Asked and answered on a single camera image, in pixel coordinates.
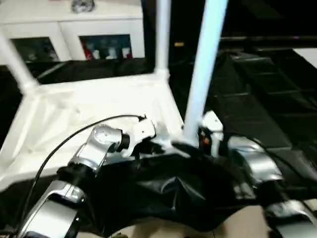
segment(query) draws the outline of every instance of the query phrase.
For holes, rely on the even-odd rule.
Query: white shelf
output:
[[[73,13],[70,0],[7,0],[0,5],[0,23],[142,19],[140,0],[95,0],[92,12]]]

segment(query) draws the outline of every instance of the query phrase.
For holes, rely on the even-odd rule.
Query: white metal frame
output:
[[[121,107],[125,107],[125,113],[135,113],[137,109],[133,110],[131,107],[137,104],[147,105],[147,110],[150,112],[150,115],[153,113],[153,119],[156,119],[155,117],[159,115],[165,123],[167,132],[171,136],[176,136],[180,140],[184,140],[192,145],[197,145],[196,134],[204,111],[227,0],[206,0],[205,3],[205,12],[183,136],[181,131],[182,120],[168,86],[171,0],[158,0],[157,2],[157,58],[154,74],[53,85],[38,85],[27,70],[14,46],[0,31],[0,52],[2,52],[9,69],[17,80],[18,86],[24,95],[20,108],[0,151],[0,163],[2,163],[2,167],[0,164],[0,191],[15,181],[32,178],[35,175],[45,155],[50,151],[45,151],[45,153],[37,151],[38,153],[35,153],[34,150],[32,150],[32,146],[34,147],[37,144],[41,145],[41,143],[45,144],[47,142],[43,139],[43,137],[45,137],[43,133],[47,134],[47,138],[53,136],[53,139],[56,139],[54,137],[57,136],[57,139],[61,142],[59,136],[63,136],[62,139],[67,136],[63,133],[58,133],[63,126],[66,127],[67,130],[68,125],[65,124],[65,118],[69,119],[69,114],[76,115],[77,110],[80,110],[79,107],[85,106],[88,100],[91,100],[93,104],[100,105],[103,111],[105,108],[104,103],[108,103],[106,108],[111,109],[111,112],[106,116],[120,114],[122,112]],[[121,93],[126,96],[126,101],[120,101]],[[69,95],[73,95],[73,102],[69,102]],[[112,103],[117,103],[118,107],[111,107]],[[85,110],[89,110],[91,105],[92,104],[85,107]],[[53,118],[53,120],[49,120],[49,123],[45,124],[46,115],[52,110],[54,115],[58,115],[58,118]],[[28,147],[30,151],[25,150],[24,153],[21,153],[20,148],[25,145],[26,139],[34,143],[31,144],[31,148]],[[61,149],[58,151],[54,158],[47,164],[43,175],[52,174],[58,167],[67,164],[67,158],[70,158],[73,153],[74,151],[72,150],[63,151]]]

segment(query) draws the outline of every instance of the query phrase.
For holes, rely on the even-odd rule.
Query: black surface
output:
[[[146,56],[154,60],[156,0],[143,0]],[[171,1],[170,62],[195,58],[204,0]],[[221,49],[292,49],[317,46],[315,2],[229,0]],[[175,47],[181,42],[183,46]]]
[[[170,67],[169,84],[183,117],[186,111],[192,68],[190,64],[175,64]],[[52,83],[86,80],[144,73],[151,70],[151,66],[137,59],[123,62],[72,61],[42,78],[41,81]],[[9,74],[4,74],[8,78],[6,83],[13,84],[14,81],[9,79]],[[309,180],[309,185],[317,194],[317,189],[314,187],[317,181],[315,123],[317,113],[314,101],[317,97],[316,74],[317,69],[291,51],[254,54],[222,53],[217,59],[205,110],[214,110],[226,131],[245,134],[260,140],[271,152],[288,161],[301,176]],[[2,101],[2,108],[9,108],[12,118],[18,103],[12,103],[14,100],[11,97],[18,102],[19,94],[14,87],[8,86],[3,95],[9,95],[9,97]],[[10,123],[8,118],[9,116],[6,118],[6,124]],[[4,125],[1,129],[7,131],[8,127]],[[140,170],[134,170],[135,165],[130,162],[106,167],[91,196],[91,204],[95,212],[99,211],[98,229],[93,230],[91,226],[85,226],[84,229],[109,235],[122,226],[136,222],[134,219],[151,215],[179,221],[198,230],[208,230],[238,209],[252,203],[250,200],[234,199],[229,189],[230,181],[223,178],[222,174],[210,173],[211,175],[208,174],[209,177],[205,178],[207,167],[200,168],[201,163],[200,161],[187,164],[175,157],[168,162],[166,160],[148,161],[148,164],[143,164]],[[286,178],[286,189],[291,197],[305,199],[316,196],[307,188],[307,180],[303,181],[297,177],[281,161],[277,163]],[[164,177],[162,181],[169,181],[172,184],[173,189],[169,190],[165,187],[167,190],[162,191],[167,191],[166,193],[151,190],[151,186],[155,184],[151,181],[160,179],[160,175]],[[39,187],[34,200],[39,197],[50,180],[51,178],[41,180],[42,186]],[[208,199],[204,201],[198,196],[199,193],[186,190],[184,184],[190,184],[190,187],[197,190],[205,186],[212,189],[204,190],[204,195],[209,194]],[[0,194],[0,227],[4,224],[16,225],[17,208],[23,202],[27,189],[27,183],[21,182]],[[196,198],[191,200],[189,194],[192,192],[198,200]],[[176,209],[177,213],[171,203],[175,196],[181,199],[178,205],[184,207],[184,210]],[[206,220],[208,224],[198,219],[205,210],[211,214],[209,220]]]

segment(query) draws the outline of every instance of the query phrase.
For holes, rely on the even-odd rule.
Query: black cable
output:
[[[55,149],[52,150],[52,152],[46,157],[46,159],[43,161],[41,167],[39,168],[38,172],[36,173],[35,175],[35,178],[33,180],[33,183],[32,183],[32,186],[31,186],[31,189],[29,190],[29,193],[25,199],[25,203],[24,203],[24,206],[23,206],[23,210],[22,210],[22,215],[21,215],[21,221],[20,221],[20,224],[18,225],[18,231],[20,231],[22,229],[22,225],[23,225],[23,221],[24,221],[24,218],[25,218],[25,215],[26,215],[26,212],[28,210],[28,207],[29,207],[29,203],[30,203],[30,200],[31,200],[31,197],[32,197],[32,194],[33,194],[33,191],[35,189],[35,186],[40,178],[40,175],[45,167],[45,165],[48,163],[48,161],[50,160],[50,158],[56,153],[57,150],[59,150],[67,141],[69,141],[71,138],[73,138],[74,136],[76,136],[77,134],[81,133],[82,131],[92,127],[92,126],[95,126],[101,122],[105,122],[107,120],[112,120],[112,119],[117,119],[117,118],[131,118],[131,117],[136,117],[138,119],[143,119],[143,117],[141,116],[137,116],[137,115],[119,115],[119,116],[114,116],[114,117],[110,117],[110,118],[106,118],[106,119],[102,119],[100,121],[97,121],[97,122],[94,122],[90,125],[87,125],[81,129],[79,129],[78,131],[76,131],[75,133],[71,134],[69,137],[67,137],[65,140],[63,140],[58,146],[56,146]]]

